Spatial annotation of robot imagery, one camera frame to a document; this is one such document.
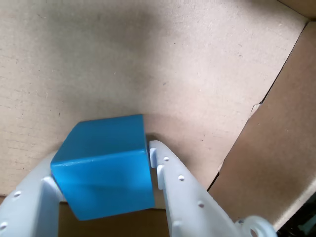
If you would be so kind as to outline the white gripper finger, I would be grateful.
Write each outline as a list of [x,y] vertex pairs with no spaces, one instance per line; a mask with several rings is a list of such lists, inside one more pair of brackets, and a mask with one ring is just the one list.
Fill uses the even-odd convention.
[[242,237],[238,227],[180,159],[162,142],[150,141],[151,167],[163,191],[171,237]]
[[44,158],[0,205],[2,237],[56,237],[59,204],[65,201],[50,164],[55,152]]

